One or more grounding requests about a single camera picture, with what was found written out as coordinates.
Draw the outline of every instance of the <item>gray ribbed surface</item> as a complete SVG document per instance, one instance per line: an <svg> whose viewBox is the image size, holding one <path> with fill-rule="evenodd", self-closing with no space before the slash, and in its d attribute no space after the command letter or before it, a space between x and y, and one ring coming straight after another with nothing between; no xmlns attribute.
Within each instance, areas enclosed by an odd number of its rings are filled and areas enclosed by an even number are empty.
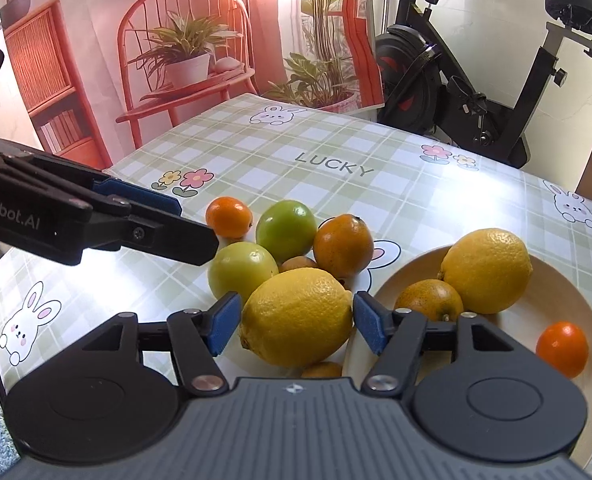
<svg viewBox="0 0 592 480"><path fill-rule="evenodd" d="M520 469L475 465L432 447L392 400L349 379L241 379L192 402L179 424L137 456L68 468L24 458L4 480L580 480L566 459Z"/></svg>

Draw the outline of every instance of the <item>exercise bike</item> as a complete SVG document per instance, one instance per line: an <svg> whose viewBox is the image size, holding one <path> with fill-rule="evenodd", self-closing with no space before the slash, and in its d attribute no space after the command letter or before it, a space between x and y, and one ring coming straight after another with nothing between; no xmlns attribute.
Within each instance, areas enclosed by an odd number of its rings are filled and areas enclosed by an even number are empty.
<svg viewBox="0 0 592 480"><path fill-rule="evenodd" d="M455 144L515 168L529 160L525 128L551 77L562 86L567 73L556 70L563 38L586 47L592 58L592 0L545 0L545 10L563 27L547 23L547 37L532 64L514 108L474 90L458 61L429 21L432 6L425 0L398 0L394 25L376 38L385 105L378 122L420 135L436 126Z"/></svg>

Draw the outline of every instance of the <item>green and white plaid pattern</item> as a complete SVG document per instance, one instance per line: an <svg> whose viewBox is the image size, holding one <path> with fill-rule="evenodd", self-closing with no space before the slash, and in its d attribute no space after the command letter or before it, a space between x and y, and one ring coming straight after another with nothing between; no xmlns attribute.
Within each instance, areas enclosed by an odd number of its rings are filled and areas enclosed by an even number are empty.
<svg viewBox="0 0 592 480"><path fill-rule="evenodd" d="M190 173L160 192L176 196L174 188L194 189L195 195L177 198L183 215L197 221L204 221L208 204L223 195L247 203L256 219L285 198L307 204L319 221L357 214L375 239L393 240L402 248L393 265L372 271L372 292L417 254L477 228L505 228L564 274L592 305L592 220L589 225L567 221L542 180L348 116L305 110L282 124L252 124L250 118L268 105L281 106L250 94L220 104L132 153L111 173L149 189L166 185L167 172L179 171L181 178ZM206 171L193 173L201 169ZM583 204L592 215L592 203ZM182 308L208 308L214 297L206 270L126 249L86 251L77 267L9 251L0 262L0 333L39 280L44 282L41 301L59 300L62 309L39 328L32 352L18 366L0 348L6 387L118 312L154 321ZM228 378L252 370L286 373L243 352L237 339L218 361ZM147 356L146 363L172 377L167 357ZM592 461L588 471L592 474Z"/></svg>

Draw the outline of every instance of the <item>bike saddle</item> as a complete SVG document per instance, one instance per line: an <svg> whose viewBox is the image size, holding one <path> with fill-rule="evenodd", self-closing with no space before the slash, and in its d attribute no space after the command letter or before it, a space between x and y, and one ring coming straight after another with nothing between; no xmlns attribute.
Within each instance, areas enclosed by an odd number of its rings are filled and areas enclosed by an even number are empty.
<svg viewBox="0 0 592 480"><path fill-rule="evenodd" d="M545 10L566 27L592 35L592 0L545 0Z"/></svg>

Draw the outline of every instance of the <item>chair leg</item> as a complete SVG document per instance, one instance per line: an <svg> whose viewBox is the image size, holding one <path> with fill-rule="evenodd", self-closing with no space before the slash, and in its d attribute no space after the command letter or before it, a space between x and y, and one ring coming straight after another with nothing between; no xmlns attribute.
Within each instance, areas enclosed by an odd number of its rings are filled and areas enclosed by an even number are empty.
<svg viewBox="0 0 592 480"><path fill-rule="evenodd" d="M134 146L138 150L139 148L142 148L142 135L140 134L140 125L138 124L138 119L130 121L130 126L132 128Z"/></svg>
<svg viewBox="0 0 592 480"><path fill-rule="evenodd" d="M247 90L249 90L249 92L251 94L258 95L258 92L254 88L254 85L252 83L252 79L251 78L245 79L245 86L247 87Z"/></svg>
<svg viewBox="0 0 592 480"><path fill-rule="evenodd" d="M169 120L172 122L172 127L178 126L180 124L180 119L178 118L176 108L170 108L167 110L167 113L169 113Z"/></svg>

